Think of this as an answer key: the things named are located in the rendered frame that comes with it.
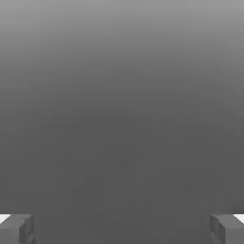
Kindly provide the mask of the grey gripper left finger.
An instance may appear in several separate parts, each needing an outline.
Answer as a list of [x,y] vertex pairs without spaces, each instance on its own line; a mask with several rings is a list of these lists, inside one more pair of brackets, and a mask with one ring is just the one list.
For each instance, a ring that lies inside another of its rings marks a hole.
[[35,216],[0,213],[0,244],[36,244]]

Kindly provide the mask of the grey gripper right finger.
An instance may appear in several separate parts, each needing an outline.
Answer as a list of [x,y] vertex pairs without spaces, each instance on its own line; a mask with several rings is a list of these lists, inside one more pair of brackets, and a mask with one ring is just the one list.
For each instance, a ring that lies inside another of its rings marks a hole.
[[212,214],[209,229],[213,244],[244,244],[244,214]]

